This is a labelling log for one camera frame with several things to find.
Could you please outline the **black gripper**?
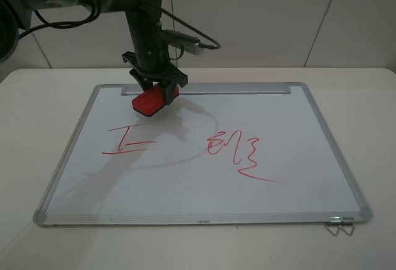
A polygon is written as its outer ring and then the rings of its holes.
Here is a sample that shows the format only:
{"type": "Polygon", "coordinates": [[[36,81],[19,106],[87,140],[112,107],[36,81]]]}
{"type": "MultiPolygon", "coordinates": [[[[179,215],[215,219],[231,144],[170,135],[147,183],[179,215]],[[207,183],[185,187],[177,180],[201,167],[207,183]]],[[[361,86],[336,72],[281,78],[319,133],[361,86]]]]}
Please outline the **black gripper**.
{"type": "Polygon", "coordinates": [[[164,63],[156,64],[153,69],[144,69],[138,63],[136,53],[127,51],[122,54],[125,63],[129,63],[132,69],[130,75],[136,80],[142,90],[153,87],[154,82],[163,83],[163,95],[165,104],[170,105],[176,95],[177,85],[184,87],[188,84],[188,76],[174,66],[169,59],[164,63]]]}

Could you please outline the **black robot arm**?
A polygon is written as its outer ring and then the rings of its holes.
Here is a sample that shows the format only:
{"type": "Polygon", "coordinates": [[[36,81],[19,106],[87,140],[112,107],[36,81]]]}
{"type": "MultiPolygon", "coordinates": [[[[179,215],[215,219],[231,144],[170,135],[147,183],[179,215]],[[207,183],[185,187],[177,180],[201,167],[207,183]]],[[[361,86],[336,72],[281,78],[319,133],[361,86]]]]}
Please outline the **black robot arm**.
{"type": "Polygon", "coordinates": [[[102,13],[123,12],[134,51],[124,53],[122,58],[131,64],[130,74],[143,90],[132,105],[138,108],[153,101],[155,108],[162,108],[173,102],[188,78],[171,62],[168,47],[177,43],[178,36],[162,29],[161,3],[162,0],[1,0],[1,61],[7,60],[19,40],[30,33],[44,28],[77,28],[93,22],[102,13]],[[48,22],[39,15],[42,24],[31,26],[32,15],[40,10],[69,6],[87,7],[90,14],[80,21],[63,22],[48,22]]]}

